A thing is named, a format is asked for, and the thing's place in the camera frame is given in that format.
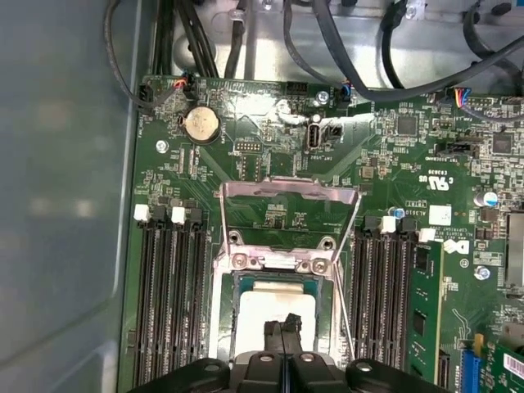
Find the blue wire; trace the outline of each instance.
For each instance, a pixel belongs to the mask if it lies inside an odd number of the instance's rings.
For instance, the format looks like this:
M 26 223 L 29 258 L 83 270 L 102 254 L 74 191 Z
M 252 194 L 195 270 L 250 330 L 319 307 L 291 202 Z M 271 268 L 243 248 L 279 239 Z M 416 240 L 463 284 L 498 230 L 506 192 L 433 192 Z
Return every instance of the blue wire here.
M 464 94 L 462 95 L 462 106 L 466 105 L 468 101 L 469 94 L 472 92 L 470 88 L 467 88 Z

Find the gray side panel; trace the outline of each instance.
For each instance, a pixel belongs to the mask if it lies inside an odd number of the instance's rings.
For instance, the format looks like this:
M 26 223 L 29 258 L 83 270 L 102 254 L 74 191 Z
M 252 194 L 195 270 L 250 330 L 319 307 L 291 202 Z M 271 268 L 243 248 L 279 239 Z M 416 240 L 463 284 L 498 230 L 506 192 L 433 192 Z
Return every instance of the gray side panel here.
M 129 77 L 143 10 L 122 3 Z M 107 65 L 105 6 L 20 0 L 0 14 L 0 391 L 115 389 L 134 118 Z

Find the blue connector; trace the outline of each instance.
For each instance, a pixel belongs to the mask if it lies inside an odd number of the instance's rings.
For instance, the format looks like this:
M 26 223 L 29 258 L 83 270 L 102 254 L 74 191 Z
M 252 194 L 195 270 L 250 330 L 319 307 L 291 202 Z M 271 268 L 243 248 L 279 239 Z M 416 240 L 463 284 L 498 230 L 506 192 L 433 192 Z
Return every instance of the blue connector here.
M 462 390 L 461 393 L 478 393 L 481 389 L 481 358 L 472 350 L 462 354 Z

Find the black wire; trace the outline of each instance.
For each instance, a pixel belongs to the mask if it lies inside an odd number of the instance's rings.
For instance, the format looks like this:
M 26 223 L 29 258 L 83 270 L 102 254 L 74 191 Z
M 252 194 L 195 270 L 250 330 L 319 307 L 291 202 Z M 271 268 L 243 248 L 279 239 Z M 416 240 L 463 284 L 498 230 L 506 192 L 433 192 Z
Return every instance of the black wire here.
M 473 4 L 463 21 L 463 33 L 466 39 L 466 44 L 481 59 L 486 59 L 493 55 L 495 51 L 491 49 L 486 43 L 482 41 L 478 33 L 475 30 L 475 13 L 477 12 L 479 2 Z M 508 74 L 509 78 L 513 81 L 515 86 L 515 93 L 518 96 L 524 95 L 524 85 L 522 83 L 522 72 L 514 63 L 508 59 L 502 59 L 495 63 L 496 67 L 499 67 L 502 71 Z
M 211 51 L 210 41 L 207 38 L 204 27 L 198 17 L 195 7 L 191 0 L 178 0 L 182 4 L 182 8 L 186 12 L 187 18 L 191 21 L 191 28 L 195 34 L 196 40 L 200 44 L 202 56 L 204 62 L 207 64 L 208 71 L 210 76 L 213 78 L 219 77 L 219 72 L 216 68 L 215 59 L 213 57 L 213 52 Z
M 284 0 L 284 43 L 286 44 L 287 52 L 293 61 L 305 72 L 313 76 L 324 84 L 330 84 L 337 88 L 342 88 L 342 84 L 338 82 L 332 82 L 324 75 L 320 74 L 317 70 L 314 70 L 309 65 L 300 53 L 296 50 L 295 44 L 291 39 L 291 23 L 293 21 L 293 11 L 291 9 L 291 0 Z
M 237 10 L 245 11 L 247 7 L 247 0 L 239 0 Z M 244 23 L 235 20 L 233 22 L 233 32 L 231 33 L 231 51 L 229 52 L 228 62 L 224 71 L 224 78 L 232 79 L 237 73 L 238 59 L 240 58 L 240 51 L 242 50 L 242 38 L 246 28 Z
M 407 11 L 407 1 L 400 0 L 393 2 L 387 9 L 382 21 L 380 22 L 380 29 L 382 30 L 381 54 L 382 65 L 386 76 L 394 88 L 404 88 L 402 82 L 395 72 L 393 60 L 391 59 L 391 38 L 393 37 L 393 30 L 400 26 L 400 22 Z
M 191 48 L 191 54 L 193 55 L 193 59 L 195 61 L 196 70 L 198 71 L 198 74 L 203 77 L 210 76 L 209 68 L 207 67 L 207 64 L 204 62 L 204 57 L 201 52 L 200 45 L 197 41 L 197 37 L 195 37 L 195 34 L 191 27 L 191 21 L 186 15 L 185 7 L 178 7 L 178 14 L 180 15 L 180 20 L 182 21 L 183 29 L 186 32 L 186 37 L 189 42 L 189 47 Z
M 173 74 L 174 0 L 164 0 L 164 31 L 162 32 L 162 74 Z
M 370 90 L 360 78 L 358 71 L 351 62 L 351 59 L 347 56 L 347 52 L 344 48 L 341 36 L 338 33 L 337 26 L 333 20 L 333 16 L 329 10 L 329 7 L 324 2 L 325 0 L 313 0 L 314 2 L 314 14 L 317 18 L 318 26 L 324 37 L 324 42 L 327 45 L 329 52 L 331 53 L 333 60 L 337 66 L 341 69 L 345 77 L 351 81 L 351 84 L 355 90 L 369 101 L 375 102 L 390 102 L 390 101 L 403 101 L 412 97 L 420 96 L 422 94 L 435 92 L 449 86 L 459 84 L 464 80 L 470 79 L 473 76 L 481 73 L 482 71 L 491 67 L 494 63 L 500 59 L 504 59 L 511 53 L 524 47 L 524 36 L 516 39 L 506 47 L 503 47 L 497 51 L 494 55 L 489 58 L 479 61 L 475 65 L 462 70 L 456 74 L 450 75 L 446 78 L 439 79 L 429 84 L 417 86 L 416 88 L 406 88 L 404 90 L 393 89 L 393 90 L 382 90 L 373 91 Z
M 106 46 L 109 65 L 111 67 L 111 70 L 113 71 L 113 75 L 115 76 L 116 82 L 118 83 L 120 89 L 129 98 L 129 100 L 131 100 L 134 104 L 138 105 L 141 108 L 151 110 L 166 102 L 169 99 L 169 97 L 171 97 L 171 95 L 176 91 L 176 87 L 173 86 L 165 93 L 162 93 L 153 102 L 143 101 L 135 94 L 131 93 L 131 90 L 129 90 L 128 85 L 125 83 L 124 77 L 122 76 L 122 72 L 118 67 L 118 61 L 116 60 L 115 56 L 115 49 L 113 48 L 113 14 L 115 13 L 115 9 L 119 6 L 119 4 L 120 0 L 109 0 L 107 3 L 106 12 L 104 14 L 104 44 Z

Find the motherboard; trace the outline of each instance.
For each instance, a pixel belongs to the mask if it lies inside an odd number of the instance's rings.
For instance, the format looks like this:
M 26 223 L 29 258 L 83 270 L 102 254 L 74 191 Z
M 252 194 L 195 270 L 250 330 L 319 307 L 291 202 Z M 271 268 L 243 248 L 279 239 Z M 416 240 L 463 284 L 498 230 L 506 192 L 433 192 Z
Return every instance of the motherboard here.
M 341 367 L 354 355 L 450 391 L 524 390 L 523 123 L 474 120 L 438 93 L 379 104 L 180 81 L 142 85 L 180 88 L 138 120 L 119 391 L 262 350 L 264 323 L 289 313 L 304 350 Z

